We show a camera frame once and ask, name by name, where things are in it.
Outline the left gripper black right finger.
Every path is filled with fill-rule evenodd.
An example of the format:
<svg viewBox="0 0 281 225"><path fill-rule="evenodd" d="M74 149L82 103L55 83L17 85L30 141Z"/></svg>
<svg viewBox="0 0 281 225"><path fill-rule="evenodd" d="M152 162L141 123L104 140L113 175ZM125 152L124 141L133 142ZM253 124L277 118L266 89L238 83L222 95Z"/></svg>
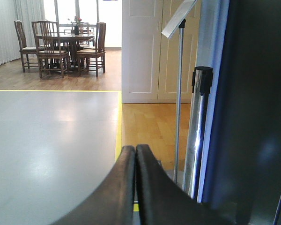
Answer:
<svg viewBox="0 0 281 225"><path fill-rule="evenodd" d="M147 144L136 146L136 187L143 225L229 225L198 204L166 174Z"/></svg>

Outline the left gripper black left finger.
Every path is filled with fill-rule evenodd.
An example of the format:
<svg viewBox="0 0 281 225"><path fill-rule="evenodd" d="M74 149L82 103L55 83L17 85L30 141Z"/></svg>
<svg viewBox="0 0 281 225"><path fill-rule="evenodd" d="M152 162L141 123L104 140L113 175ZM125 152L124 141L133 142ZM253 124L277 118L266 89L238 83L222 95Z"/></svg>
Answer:
<svg viewBox="0 0 281 225"><path fill-rule="evenodd" d="M133 223L135 148L124 146L114 166L76 208L54 225L131 225Z"/></svg>

